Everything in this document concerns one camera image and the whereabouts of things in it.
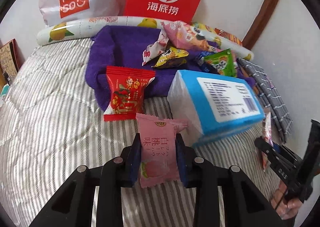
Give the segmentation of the person right hand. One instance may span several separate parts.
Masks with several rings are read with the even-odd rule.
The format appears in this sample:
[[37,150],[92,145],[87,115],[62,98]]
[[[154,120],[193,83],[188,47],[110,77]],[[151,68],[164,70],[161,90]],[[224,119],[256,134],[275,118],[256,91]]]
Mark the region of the person right hand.
[[287,220],[296,217],[299,209],[303,203],[298,199],[294,198],[290,201],[284,199],[287,186],[280,181],[278,188],[274,192],[270,203],[275,209],[277,214],[282,220]]

